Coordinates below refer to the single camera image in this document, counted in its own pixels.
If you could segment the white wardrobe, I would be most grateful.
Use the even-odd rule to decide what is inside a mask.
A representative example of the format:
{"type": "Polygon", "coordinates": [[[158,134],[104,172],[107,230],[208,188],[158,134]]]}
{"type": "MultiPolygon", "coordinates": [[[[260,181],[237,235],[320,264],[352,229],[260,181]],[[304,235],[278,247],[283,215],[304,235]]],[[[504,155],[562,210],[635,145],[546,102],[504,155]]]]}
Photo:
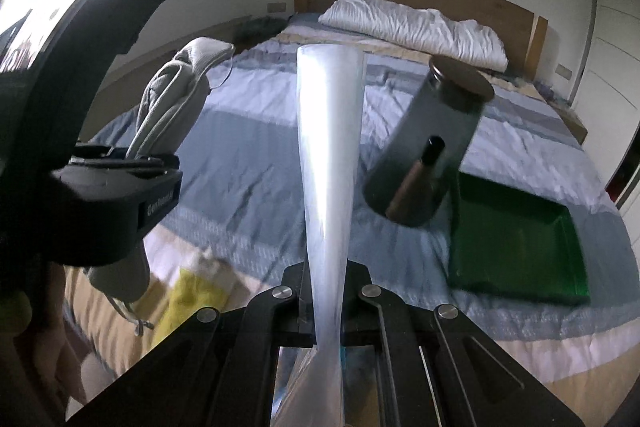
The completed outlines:
{"type": "Polygon", "coordinates": [[[573,108],[587,129],[582,148],[614,202],[638,170],[639,0],[594,0],[590,46],[573,108]]]}

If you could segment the grey soft cloth pouch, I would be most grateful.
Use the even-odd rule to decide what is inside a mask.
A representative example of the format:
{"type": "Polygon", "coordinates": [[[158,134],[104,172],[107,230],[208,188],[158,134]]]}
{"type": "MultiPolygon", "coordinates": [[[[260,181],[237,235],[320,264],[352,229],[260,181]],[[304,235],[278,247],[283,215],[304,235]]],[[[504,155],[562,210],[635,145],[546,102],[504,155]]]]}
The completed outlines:
{"type": "MultiPolygon", "coordinates": [[[[143,91],[136,133],[124,158],[147,160],[176,153],[213,90],[206,72],[231,60],[234,52],[235,46],[230,42],[198,37],[165,63],[143,91]]],[[[149,262],[141,241],[134,244],[124,259],[105,267],[87,268],[85,273],[115,311],[134,324],[134,335],[140,337],[145,329],[154,327],[132,309],[150,283],[149,262]]]]}

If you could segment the grey cylindrical can black lid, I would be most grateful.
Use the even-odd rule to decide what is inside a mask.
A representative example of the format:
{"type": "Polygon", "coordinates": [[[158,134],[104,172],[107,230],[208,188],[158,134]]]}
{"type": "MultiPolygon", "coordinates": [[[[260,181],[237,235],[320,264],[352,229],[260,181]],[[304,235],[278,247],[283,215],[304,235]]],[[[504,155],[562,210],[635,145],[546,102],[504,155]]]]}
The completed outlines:
{"type": "Polygon", "coordinates": [[[430,221],[454,184],[491,83],[474,67],[435,55],[407,112],[363,184],[378,215],[409,228],[430,221]]]}

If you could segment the white pillow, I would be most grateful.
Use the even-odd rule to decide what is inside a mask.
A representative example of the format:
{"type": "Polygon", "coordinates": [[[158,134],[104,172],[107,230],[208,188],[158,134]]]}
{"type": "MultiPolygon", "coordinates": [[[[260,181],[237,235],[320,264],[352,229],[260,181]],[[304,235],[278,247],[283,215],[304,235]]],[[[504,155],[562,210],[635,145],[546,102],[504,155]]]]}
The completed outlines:
{"type": "Polygon", "coordinates": [[[388,0],[336,0],[319,23],[496,72],[509,66],[506,47],[492,28],[476,20],[450,20],[438,9],[388,0]]]}

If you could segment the green plastic tray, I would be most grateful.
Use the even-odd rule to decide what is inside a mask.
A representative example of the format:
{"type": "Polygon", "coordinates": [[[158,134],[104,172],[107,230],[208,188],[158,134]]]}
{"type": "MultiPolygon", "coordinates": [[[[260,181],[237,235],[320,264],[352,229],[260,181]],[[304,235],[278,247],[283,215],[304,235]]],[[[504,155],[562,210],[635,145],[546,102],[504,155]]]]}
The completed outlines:
{"type": "Polygon", "coordinates": [[[589,303],[582,245],[566,206],[462,172],[452,210],[450,286],[533,303],[589,303]]]}

